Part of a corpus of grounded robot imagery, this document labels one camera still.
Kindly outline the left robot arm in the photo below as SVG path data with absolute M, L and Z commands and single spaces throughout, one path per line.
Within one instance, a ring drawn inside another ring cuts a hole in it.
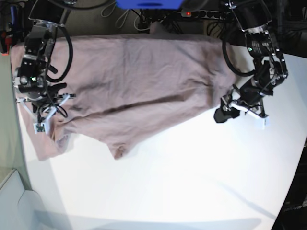
M 226 7 L 236 20 L 222 40 L 222 52 L 227 66 L 239 77 L 249 77 L 241 87 L 235 85 L 221 98 L 220 108 L 214 113 L 216 123 L 237 118 L 241 112 L 266 119 L 263 98 L 288 77 L 285 59 L 274 32 L 270 28 L 272 15 L 262 0 L 228 0 Z M 240 72 L 231 63 L 226 45 L 234 32 L 243 32 L 246 48 L 253 57 L 254 70 Z

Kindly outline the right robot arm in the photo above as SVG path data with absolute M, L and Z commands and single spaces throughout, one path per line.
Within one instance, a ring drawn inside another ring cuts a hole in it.
M 13 79 L 18 93 L 24 95 L 31 103 L 36 114 L 49 106 L 59 106 L 63 99 L 59 91 L 66 88 L 64 78 L 67 76 L 73 59 L 73 47 L 70 36 L 64 27 L 69 11 L 48 0 L 37 0 L 30 12 L 29 19 L 34 22 L 30 33 L 25 38 L 24 55 L 21 64 L 16 68 Z M 57 79 L 48 73 L 57 74 L 58 70 L 51 65 L 51 55 L 61 30 L 68 43 L 68 63 L 62 75 Z

